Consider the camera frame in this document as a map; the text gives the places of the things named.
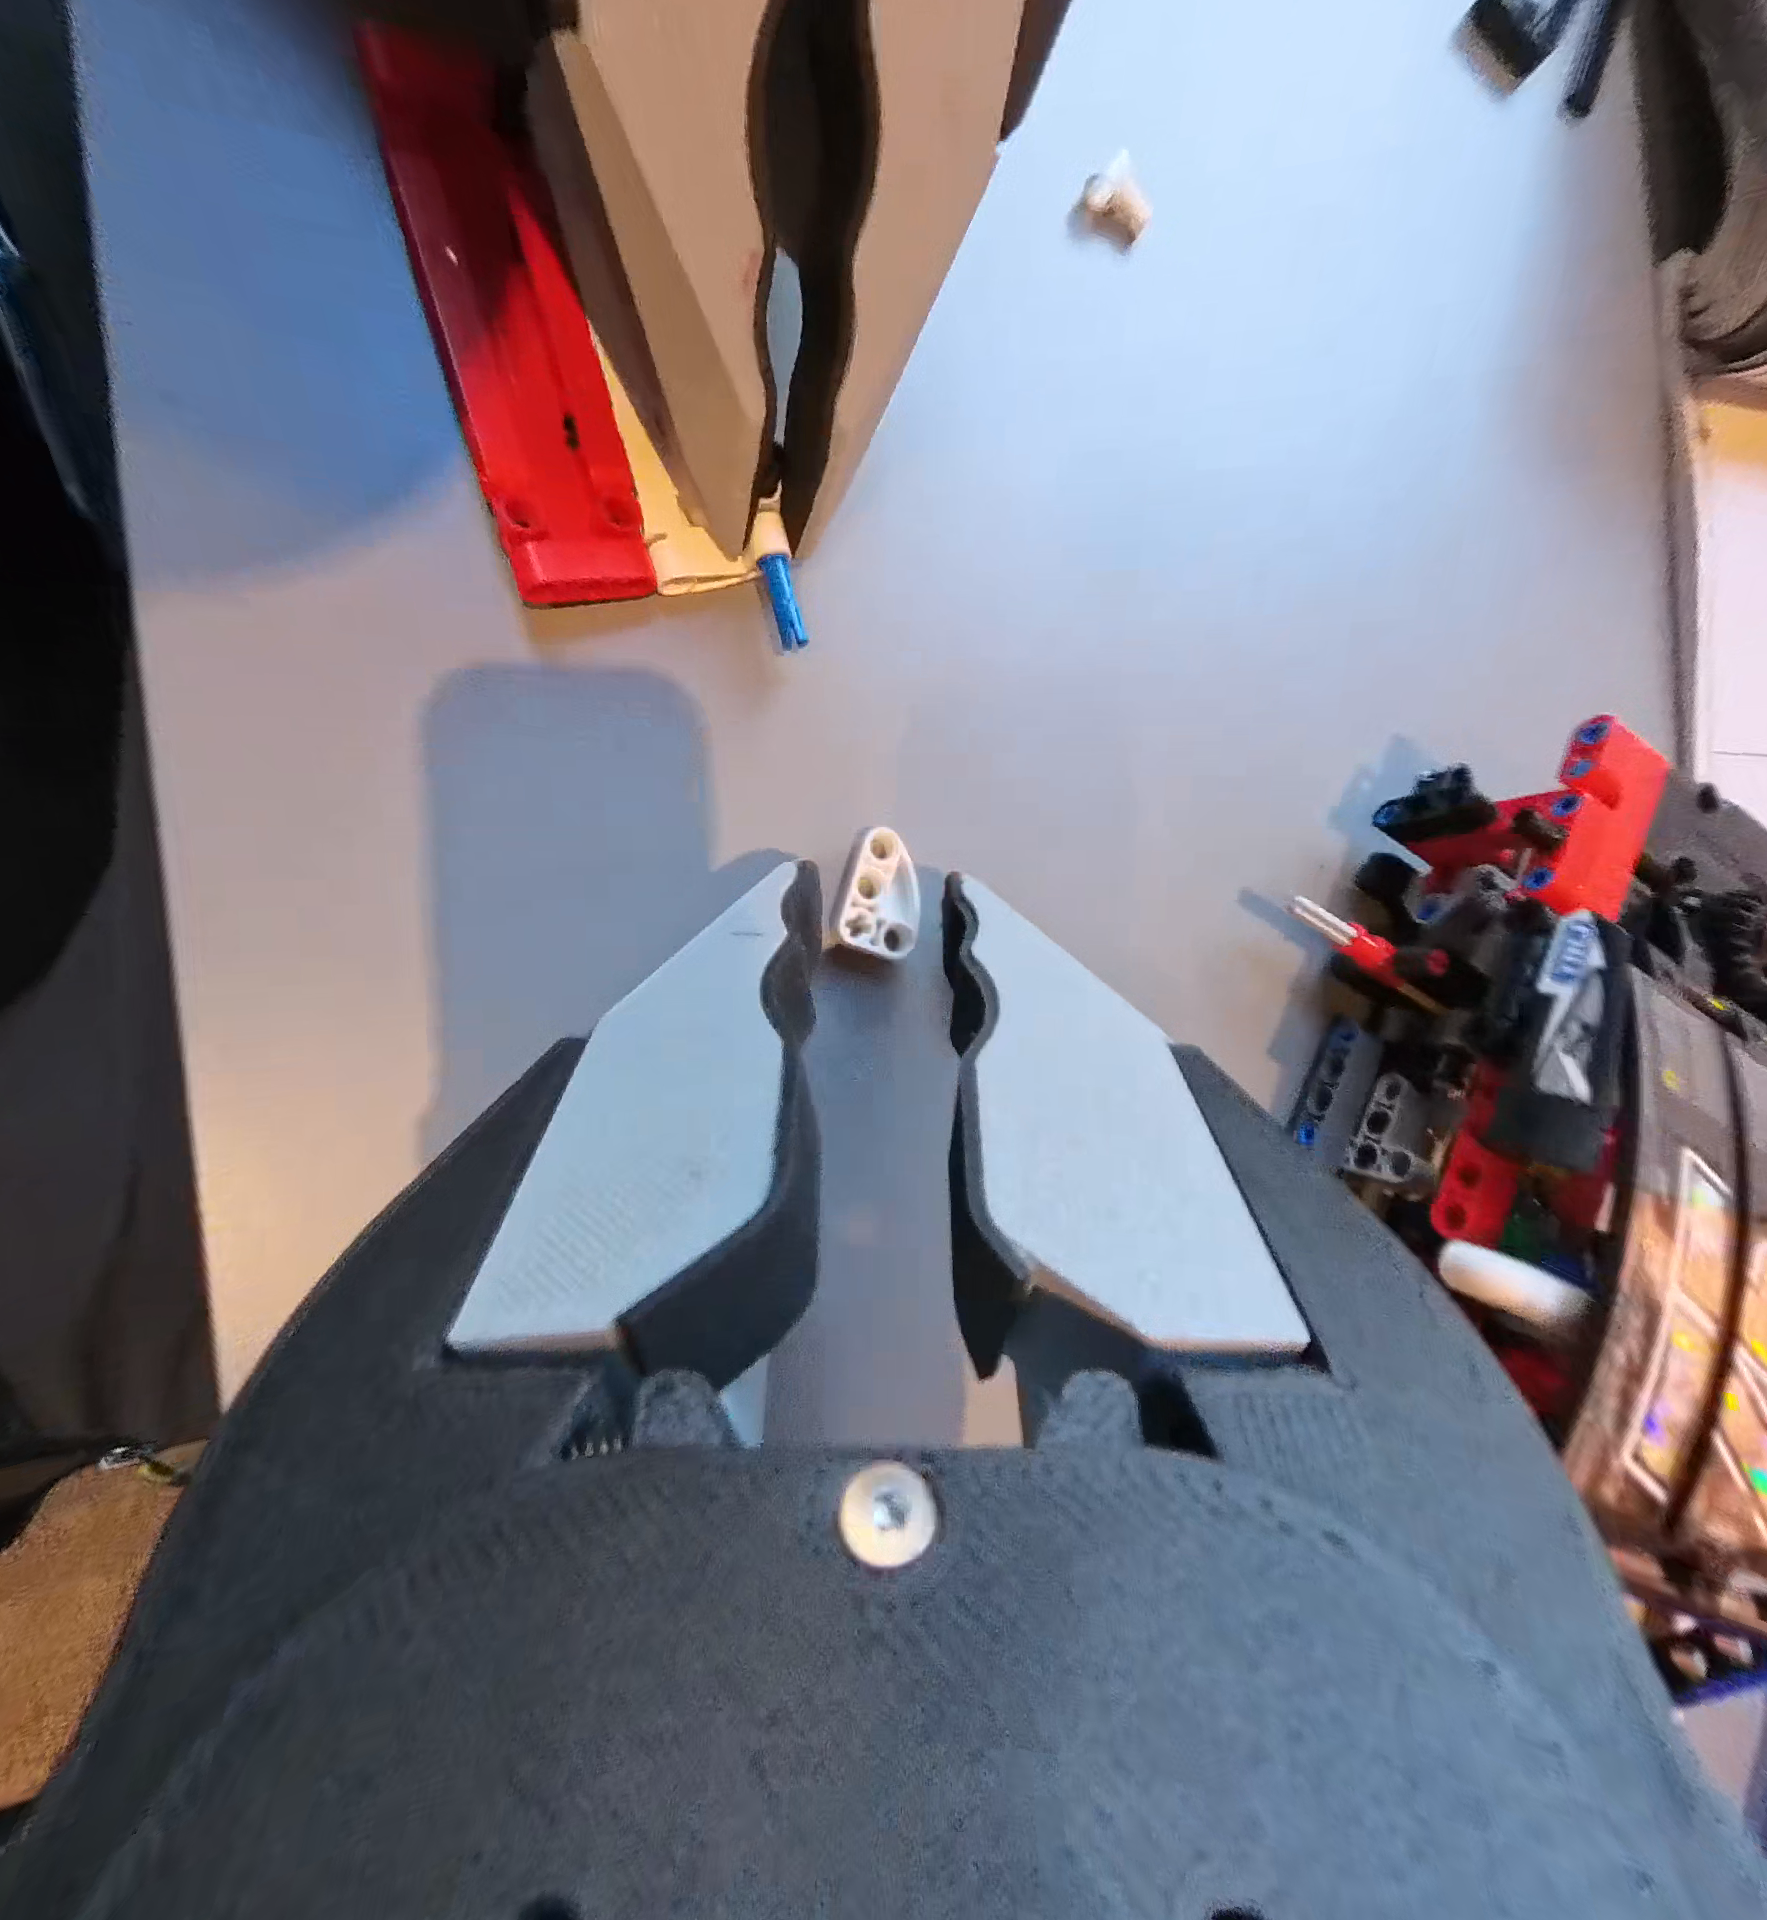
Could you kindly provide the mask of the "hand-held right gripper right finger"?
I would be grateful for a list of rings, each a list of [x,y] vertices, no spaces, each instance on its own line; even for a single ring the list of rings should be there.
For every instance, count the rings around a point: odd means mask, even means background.
[[[1312,1332],[1165,1030],[945,880],[950,1271],[973,1369],[1298,1362]]]

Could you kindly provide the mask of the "black L-shaped beam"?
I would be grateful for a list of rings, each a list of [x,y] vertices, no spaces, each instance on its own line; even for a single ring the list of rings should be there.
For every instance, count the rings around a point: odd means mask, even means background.
[[[1471,2],[1457,42],[1497,93],[1517,90],[1560,47],[1579,2]]]

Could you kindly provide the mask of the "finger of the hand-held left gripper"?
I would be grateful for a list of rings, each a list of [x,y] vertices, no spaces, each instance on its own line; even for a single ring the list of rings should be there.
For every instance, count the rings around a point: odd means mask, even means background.
[[[776,27],[776,237],[799,273],[781,509],[807,556],[897,397],[1067,2],[802,2]]]
[[[776,8],[546,4],[528,119],[589,327],[719,556],[752,539],[773,443],[776,240],[752,119]]]

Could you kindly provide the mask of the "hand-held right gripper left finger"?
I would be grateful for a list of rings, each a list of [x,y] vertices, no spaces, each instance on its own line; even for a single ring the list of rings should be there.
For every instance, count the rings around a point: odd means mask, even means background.
[[[623,1359],[732,1384],[802,1320],[824,880],[759,877],[593,1027],[458,1308],[462,1359]]]

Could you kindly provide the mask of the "grey desk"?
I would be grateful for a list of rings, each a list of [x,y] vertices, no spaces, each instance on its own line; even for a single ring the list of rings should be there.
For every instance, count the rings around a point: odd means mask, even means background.
[[[1292,896],[1379,798],[1676,750],[1663,375],[1628,40],[1560,113],[1465,4],[1075,4],[853,490],[752,587],[526,610],[329,4],[75,4],[80,134],[232,1395],[546,1045],[786,855],[925,865],[825,967],[824,1280],[783,1439],[992,1439],[945,1275],[945,874],[1272,1113]],[[1078,220],[1128,151],[1152,226]]]

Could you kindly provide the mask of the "long black flat tile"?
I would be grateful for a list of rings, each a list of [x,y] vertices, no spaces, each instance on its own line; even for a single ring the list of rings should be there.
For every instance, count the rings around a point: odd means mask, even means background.
[[[1568,61],[1560,113],[1580,124],[1598,104],[1600,84],[1616,50],[1616,37],[1632,11],[1628,2],[1582,2],[1572,15],[1576,40]]]

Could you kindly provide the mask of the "instruction booklet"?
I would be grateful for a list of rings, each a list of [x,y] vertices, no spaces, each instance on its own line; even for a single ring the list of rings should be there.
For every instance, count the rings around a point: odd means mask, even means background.
[[[1634,4],[1687,773],[1767,823],[1767,2]]]

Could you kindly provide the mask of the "red and white panel assembly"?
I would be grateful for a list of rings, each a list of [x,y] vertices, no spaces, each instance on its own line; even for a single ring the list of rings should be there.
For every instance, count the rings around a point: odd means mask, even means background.
[[[477,491],[526,609],[752,582],[679,501],[584,310],[526,122],[526,81],[438,35],[364,23],[397,226]]]

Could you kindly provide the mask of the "small white connector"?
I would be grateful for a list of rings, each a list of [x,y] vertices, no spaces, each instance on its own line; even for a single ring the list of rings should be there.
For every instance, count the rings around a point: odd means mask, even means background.
[[[1115,249],[1133,249],[1152,226],[1152,200],[1137,176],[1128,151],[1086,180],[1078,196],[1078,220]]]

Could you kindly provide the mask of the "white curved brick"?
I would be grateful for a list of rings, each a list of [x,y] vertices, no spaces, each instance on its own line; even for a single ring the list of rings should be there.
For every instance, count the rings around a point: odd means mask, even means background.
[[[889,826],[855,834],[829,899],[824,947],[863,962],[901,963],[920,944],[920,865]]]

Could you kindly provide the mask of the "partly built toy car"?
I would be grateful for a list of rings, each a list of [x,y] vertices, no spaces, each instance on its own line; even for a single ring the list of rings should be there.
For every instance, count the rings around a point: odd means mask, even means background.
[[[1767,1677],[1767,829],[1614,713],[1377,804],[1287,1131],[1465,1304],[1687,1706]]]

